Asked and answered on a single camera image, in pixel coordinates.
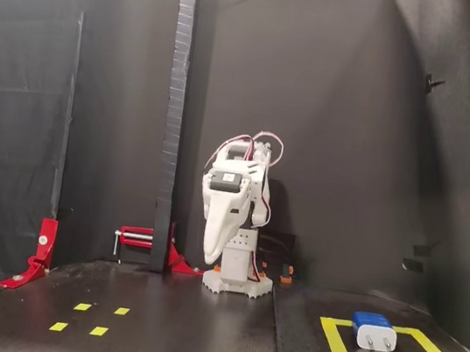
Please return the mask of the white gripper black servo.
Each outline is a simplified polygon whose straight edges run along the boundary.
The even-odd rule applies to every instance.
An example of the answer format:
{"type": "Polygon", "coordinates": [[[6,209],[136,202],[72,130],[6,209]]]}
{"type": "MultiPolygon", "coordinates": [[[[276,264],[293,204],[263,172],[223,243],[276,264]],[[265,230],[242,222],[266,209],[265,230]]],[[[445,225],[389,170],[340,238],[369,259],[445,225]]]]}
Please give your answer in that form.
{"type": "Polygon", "coordinates": [[[203,253],[206,264],[213,264],[222,252],[240,249],[242,225],[249,219],[251,200],[255,198],[252,176],[246,172],[211,168],[202,180],[206,227],[203,253]],[[232,195],[247,198],[239,208],[232,195]]]}

